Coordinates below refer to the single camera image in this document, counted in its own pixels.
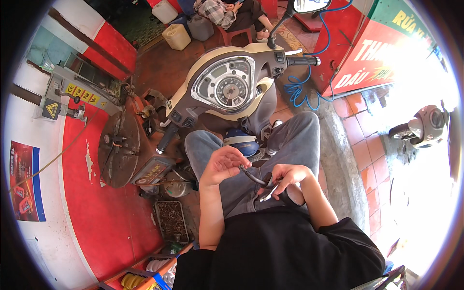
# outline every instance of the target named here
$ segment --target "helmet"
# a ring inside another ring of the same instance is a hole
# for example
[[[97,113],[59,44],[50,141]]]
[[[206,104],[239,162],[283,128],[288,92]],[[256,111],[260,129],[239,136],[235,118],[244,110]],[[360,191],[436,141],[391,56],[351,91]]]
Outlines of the helmet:
[[[256,137],[244,133],[240,129],[231,128],[226,131],[224,145],[237,148],[245,157],[250,157],[259,149]]]

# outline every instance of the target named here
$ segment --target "wheel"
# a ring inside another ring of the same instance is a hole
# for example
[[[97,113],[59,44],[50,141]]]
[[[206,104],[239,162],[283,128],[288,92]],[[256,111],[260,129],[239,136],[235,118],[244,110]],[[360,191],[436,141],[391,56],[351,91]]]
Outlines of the wheel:
[[[412,137],[413,135],[414,133],[409,129],[407,123],[395,126],[388,132],[388,137],[391,139],[409,139],[408,137]]]

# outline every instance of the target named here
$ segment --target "plastic stool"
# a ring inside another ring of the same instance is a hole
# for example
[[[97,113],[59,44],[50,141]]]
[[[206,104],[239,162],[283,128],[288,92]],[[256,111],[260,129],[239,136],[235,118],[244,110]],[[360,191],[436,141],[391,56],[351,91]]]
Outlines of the plastic stool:
[[[222,28],[220,26],[217,26],[217,28],[219,29],[219,31],[222,34],[222,38],[224,39],[224,45],[231,45],[232,37],[234,37],[234,36],[236,36],[238,34],[245,33],[245,32],[248,35],[248,42],[253,43],[253,40],[251,39],[251,29],[250,28],[237,30],[237,31],[233,31],[233,32],[227,32],[227,31],[224,30],[224,28]]]

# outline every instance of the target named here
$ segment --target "speedometer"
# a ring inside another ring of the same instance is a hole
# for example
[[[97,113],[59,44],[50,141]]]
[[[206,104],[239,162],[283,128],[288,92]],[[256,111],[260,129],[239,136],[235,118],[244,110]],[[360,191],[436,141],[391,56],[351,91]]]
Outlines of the speedometer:
[[[246,98],[246,85],[238,77],[226,77],[216,87],[216,98],[226,107],[238,107]]]

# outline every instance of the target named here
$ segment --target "handlebar grip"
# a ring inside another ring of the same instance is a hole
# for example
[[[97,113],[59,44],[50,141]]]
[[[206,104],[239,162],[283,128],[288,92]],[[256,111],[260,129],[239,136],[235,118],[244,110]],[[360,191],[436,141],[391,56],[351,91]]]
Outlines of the handlebar grip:
[[[287,57],[287,65],[314,65],[321,64],[321,59],[318,57]]]
[[[156,146],[156,152],[158,152],[158,154],[163,154],[164,150],[166,150],[166,147],[168,146],[169,141],[171,141],[171,139],[176,135],[178,130],[179,127],[176,124],[169,124],[166,132],[164,133],[164,136],[161,138],[158,146]]]

